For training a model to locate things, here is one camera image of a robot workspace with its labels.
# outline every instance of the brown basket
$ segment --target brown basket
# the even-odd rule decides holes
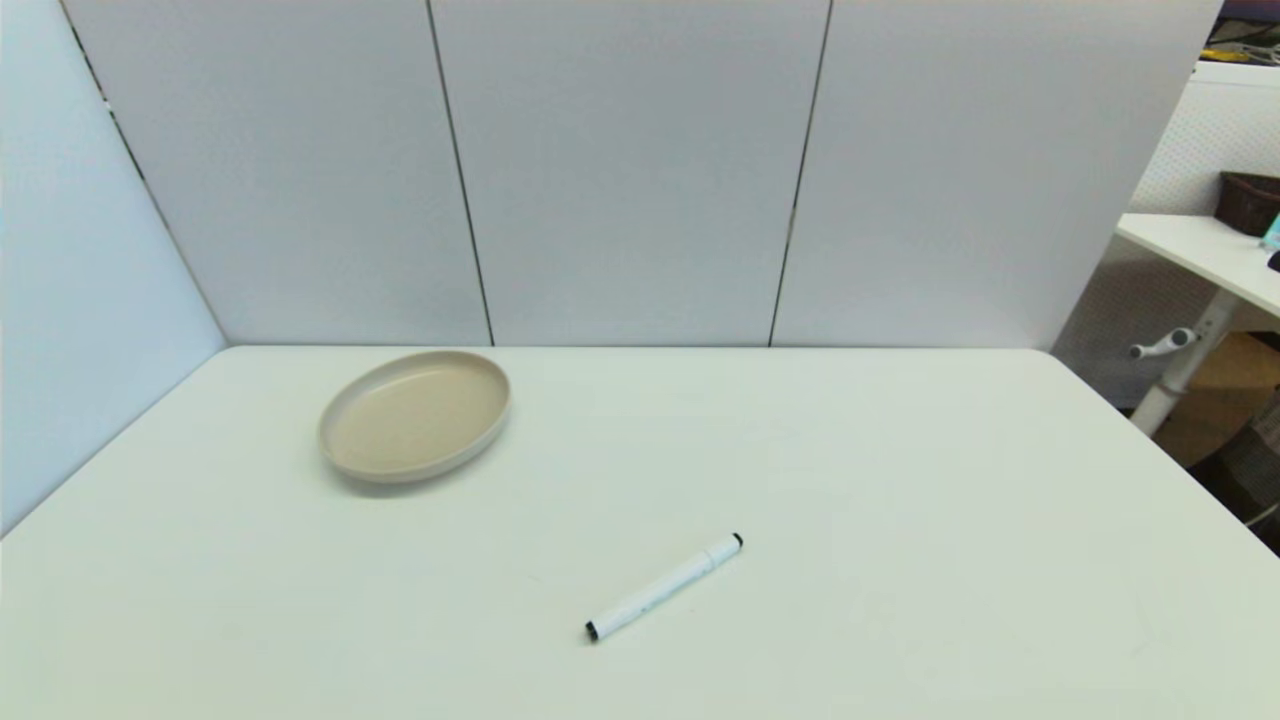
[[[1213,217],[1233,228],[1262,237],[1280,213],[1280,178],[1222,173],[1222,190]]]

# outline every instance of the marker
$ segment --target marker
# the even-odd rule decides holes
[[[742,536],[733,533],[721,542],[703,550],[698,555],[682,562],[678,568],[667,573],[660,579],[650,583],[643,591],[620,602],[586,624],[586,634],[591,642],[596,642],[613,634],[614,630],[657,607],[662,601],[676,593],[680,588],[701,578],[717,569],[730,557],[737,555],[742,548]]]

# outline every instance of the pegboard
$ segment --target pegboard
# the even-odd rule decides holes
[[[1220,170],[1280,176],[1277,110],[1280,69],[1201,63],[1129,211],[1210,215]],[[1053,355],[1110,402],[1132,407],[1171,357],[1135,361],[1128,347],[1194,323],[1212,293],[1212,283],[1114,238]]]
[[[1220,170],[1280,174],[1280,88],[1188,83],[1129,211],[1211,215]]]

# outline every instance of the white partition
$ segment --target white partition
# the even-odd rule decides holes
[[[768,341],[824,0],[435,0],[499,345]]]
[[[489,343],[422,0],[67,0],[233,342]]]
[[[1216,0],[837,0],[778,345],[1048,348]]]
[[[58,0],[5,0],[0,45],[9,530],[223,337]]]

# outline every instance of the beige plate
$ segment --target beige plate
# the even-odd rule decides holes
[[[412,483],[447,473],[498,437],[511,384],[502,368],[470,352],[422,352],[365,373],[320,416],[320,452],[343,473],[374,483]]]

